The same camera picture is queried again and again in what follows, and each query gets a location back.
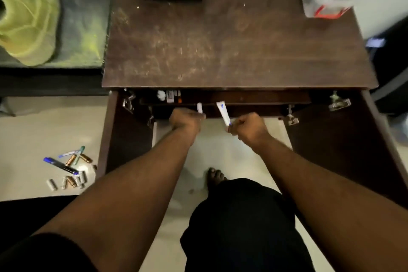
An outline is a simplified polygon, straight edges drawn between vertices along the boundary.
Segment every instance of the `hand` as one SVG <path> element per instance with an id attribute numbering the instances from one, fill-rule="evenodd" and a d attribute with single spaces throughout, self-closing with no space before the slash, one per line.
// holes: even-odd
<path id="1" fill-rule="evenodd" d="M 233 136 L 238 136 L 238 139 L 248 145 L 256 153 L 258 146 L 262 142 L 270 138 L 271 135 L 266 128 L 264 119 L 256 113 L 250 113 L 238 117 L 231 126 L 228 127 L 228 132 Z"/>
<path id="2" fill-rule="evenodd" d="M 174 109 L 170 116 L 170 124 L 174 129 L 182 128 L 192 136 L 193 142 L 201 130 L 201 121 L 205 119 L 205 114 L 186 108 Z"/>

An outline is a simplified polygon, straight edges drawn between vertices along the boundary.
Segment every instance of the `foot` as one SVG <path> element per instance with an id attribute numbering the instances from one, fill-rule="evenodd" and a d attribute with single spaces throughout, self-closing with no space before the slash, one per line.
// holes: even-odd
<path id="1" fill-rule="evenodd" d="M 207 173 L 207 187 L 208 192 L 215 188 L 219 183 L 227 181 L 228 179 L 224 176 L 221 170 L 216 170 L 214 168 L 209 168 Z"/>

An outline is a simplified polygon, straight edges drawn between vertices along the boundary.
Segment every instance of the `forearm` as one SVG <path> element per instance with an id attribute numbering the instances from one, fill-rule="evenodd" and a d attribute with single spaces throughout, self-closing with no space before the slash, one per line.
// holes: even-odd
<path id="1" fill-rule="evenodd" d="M 137 271 L 166 212 L 191 145 L 183 128 L 97 181 L 39 232 L 64 235 L 100 270 Z"/>
<path id="2" fill-rule="evenodd" d="M 408 266 L 407 210 L 305 160 L 271 137 L 256 152 L 342 268 L 399 271 Z"/>

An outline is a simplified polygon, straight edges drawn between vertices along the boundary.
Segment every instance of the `scratched wood surface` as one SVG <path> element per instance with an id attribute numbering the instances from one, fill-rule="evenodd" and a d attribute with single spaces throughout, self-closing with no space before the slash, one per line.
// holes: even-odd
<path id="1" fill-rule="evenodd" d="M 113 0 L 103 87 L 373 88 L 352 10 L 301 0 Z"/>

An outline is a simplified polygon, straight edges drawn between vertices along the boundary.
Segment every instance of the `person's left hand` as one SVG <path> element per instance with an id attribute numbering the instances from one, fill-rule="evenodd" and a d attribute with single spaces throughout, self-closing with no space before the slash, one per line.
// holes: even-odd
<path id="1" fill-rule="evenodd" d="M 205 114 L 186 108 L 176 108 L 173 110 L 169 121 L 173 129 L 185 129 L 189 135 L 192 135 L 194 140 L 201 130 L 201 121 L 205 118 Z"/>

